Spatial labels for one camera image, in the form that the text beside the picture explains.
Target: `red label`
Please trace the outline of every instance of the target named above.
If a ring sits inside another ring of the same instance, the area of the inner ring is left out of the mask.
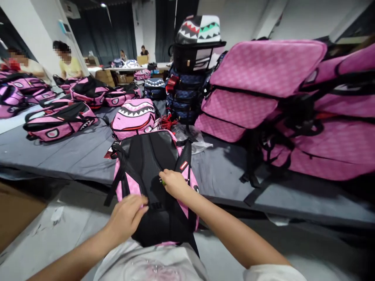
[[[183,169],[186,167],[187,163],[188,163],[188,162],[185,161],[185,162],[181,165],[180,170],[183,170]]]

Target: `floor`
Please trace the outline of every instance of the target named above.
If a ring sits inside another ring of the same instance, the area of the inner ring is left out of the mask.
[[[26,280],[95,234],[116,204],[113,200],[110,208],[104,207],[104,199],[103,193],[84,185],[65,186],[0,254],[0,280]],[[277,227],[269,221],[245,222],[284,254],[308,281],[359,281],[366,270],[366,252],[338,239],[294,226]],[[242,280],[244,268],[210,231],[199,231],[195,238],[210,280]],[[92,280],[98,266],[83,280]]]

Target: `grey table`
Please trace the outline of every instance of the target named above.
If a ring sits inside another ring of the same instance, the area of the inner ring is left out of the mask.
[[[164,112],[163,106],[163,102],[157,103],[160,112]],[[111,120],[117,110],[102,108],[97,115]],[[0,135],[0,166],[59,179],[112,183],[115,161],[104,158],[113,142],[112,131],[102,120],[53,143],[31,142],[25,137],[22,126]],[[214,147],[193,155],[192,169],[200,193],[213,202],[321,224],[375,228],[375,211],[369,203],[336,184],[293,172],[287,172],[287,180],[273,181],[248,206],[244,200],[254,194],[254,188],[239,181],[245,169],[245,150],[210,136],[204,139]],[[267,177],[265,167],[257,176]]]

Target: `person sitting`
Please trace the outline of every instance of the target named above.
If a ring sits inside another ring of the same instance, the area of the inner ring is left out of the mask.
[[[19,63],[20,73],[32,74],[35,77],[43,80],[46,84],[50,85],[51,81],[48,78],[44,68],[36,61],[29,59],[26,55],[15,47],[9,47],[8,53],[10,58]]]
[[[246,269],[244,280],[306,281],[283,255],[254,230],[195,192],[182,174],[165,169],[159,173],[159,177],[165,183],[166,191],[199,215],[243,265]],[[102,230],[29,281],[81,280],[104,257],[94,280],[207,281],[205,267],[189,244],[143,248],[130,239],[148,211],[147,204],[148,199],[138,194],[123,198]]]
[[[120,58],[123,60],[123,62],[128,60],[128,57],[125,55],[123,50],[120,51]]]
[[[150,62],[150,54],[148,53],[148,51],[146,50],[144,45],[142,45],[141,49],[142,49],[141,55],[146,55],[147,56],[147,63],[149,63]]]
[[[76,57],[71,56],[71,50],[67,44],[61,41],[54,41],[53,48],[56,54],[61,58],[61,78],[66,79],[68,77],[83,77],[81,64]]]

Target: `yellow shirt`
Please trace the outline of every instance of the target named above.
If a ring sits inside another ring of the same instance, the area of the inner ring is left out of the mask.
[[[62,60],[60,61],[61,72],[65,71],[67,77],[74,77],[82,70],[79,61],[75,57],[71,57],[70,64],[66,64]]]

